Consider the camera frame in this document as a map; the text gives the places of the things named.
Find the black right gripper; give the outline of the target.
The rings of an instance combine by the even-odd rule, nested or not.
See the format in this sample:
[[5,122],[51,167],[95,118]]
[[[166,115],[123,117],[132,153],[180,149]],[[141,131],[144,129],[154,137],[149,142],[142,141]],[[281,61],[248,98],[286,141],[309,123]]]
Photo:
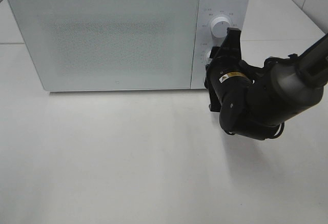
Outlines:
[[212,112],[220,112],[224,97],[230,91],[252,84],[252,80],[239,65],[240,37],[240,29],[228,28],[221,46],[214,46],[211,50],[204,85],[209,92],[209,109]]

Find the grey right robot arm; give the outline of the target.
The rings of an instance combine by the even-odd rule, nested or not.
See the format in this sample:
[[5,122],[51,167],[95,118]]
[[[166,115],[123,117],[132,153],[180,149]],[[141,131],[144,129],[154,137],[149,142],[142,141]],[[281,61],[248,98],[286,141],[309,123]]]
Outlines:
[[327,37],[301,55],[269,57],[263,67],[241,57],[241,31],[229,28],[206,65],[204,86],[212,112],[229,135],[257,140],[278,138],[284,123],[315,106],[327,84]]

